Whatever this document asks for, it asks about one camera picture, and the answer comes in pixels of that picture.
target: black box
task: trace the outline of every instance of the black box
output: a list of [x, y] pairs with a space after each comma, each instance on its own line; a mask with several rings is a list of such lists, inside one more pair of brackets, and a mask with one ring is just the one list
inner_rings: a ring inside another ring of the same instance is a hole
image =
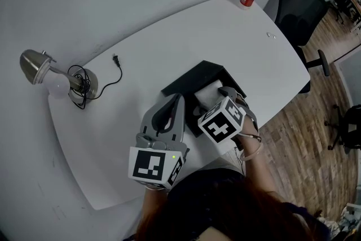
[[193, 114], [195, 108], [199, 106], [199, 102], [194, 93], [216, 80], [220, 80], [223, 83], [223, 86], [234, 88], [243, 98], [246, 97], [245, 93], [223, 66], [207, 62], [206, 60], [203, 60], [180, 78], [172, 82], [169, 86], [162, 89], [162, 93], [166, 97], [176, 93], [183, 95], [186, 102], [186, 124], [195, 137], [199, 137], [202, 134], [202, 131], [198, 127], [198, 119], [201, 115], [195, 116]]

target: white table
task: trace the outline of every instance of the white table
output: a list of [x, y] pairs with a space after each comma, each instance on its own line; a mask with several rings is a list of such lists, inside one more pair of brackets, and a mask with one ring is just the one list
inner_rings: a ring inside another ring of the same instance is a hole
[[[84, 111], [68, 98], [49, 97], [67, 162], [94, 209], [144, 194], [144, 188], [127, 177], [129, 147], [135, 145], [143, 114], [161, 97], [160, 91], [200, 61], [228, 70], [247, 95], [259, 126], [310, 79], [290, 43], [262, 9], [254, 4], [248, 11], [241, 10], [238, 0], [211, 0], [193, 6], [97, 56], [85, 67], [97, 75], [99, 90], [119, 77], [112, 54], [119, 56], [123, 79], [106, 88]], [[217, 147], [204, 135], [194, 138], [188, 128], [183, 141], [191, 150], [179, 177], [234, 147], [231, 141]]]

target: white cube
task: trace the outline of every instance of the white cube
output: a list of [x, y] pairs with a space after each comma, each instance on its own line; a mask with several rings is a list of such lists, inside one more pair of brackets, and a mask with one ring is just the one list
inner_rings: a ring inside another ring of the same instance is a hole
[[242, 108], [225, 97], [198, 119], [198, 126], [213, 143], [220, 144], [242, 131], [245, 115]]

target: person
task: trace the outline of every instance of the person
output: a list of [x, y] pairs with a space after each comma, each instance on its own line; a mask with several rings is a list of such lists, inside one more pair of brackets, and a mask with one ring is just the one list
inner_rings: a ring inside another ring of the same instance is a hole
[[[258, 135], [245, 119], [242, 133]], [[244, 156], [259, 148], [238, 136]], [[330, 240], [325, 225], [278, 193], [264, 152], [246, 161], [246, 177], [219, 160], [165, 190], [146, 189], [135, 240]]]

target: dark hair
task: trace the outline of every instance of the dark hair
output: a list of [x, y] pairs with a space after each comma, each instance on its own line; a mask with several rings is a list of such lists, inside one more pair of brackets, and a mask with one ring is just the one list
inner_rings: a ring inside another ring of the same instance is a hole
[[[207, 191], [216, 229], [231, 240], [321, 240], [312, 224], [303, 224], [287, 206], [245, 179], [214, 183]], [[136, 240], [187, 241], [192, 224], [194, 191], [180, 200], [167, 200], [139, 225]]]

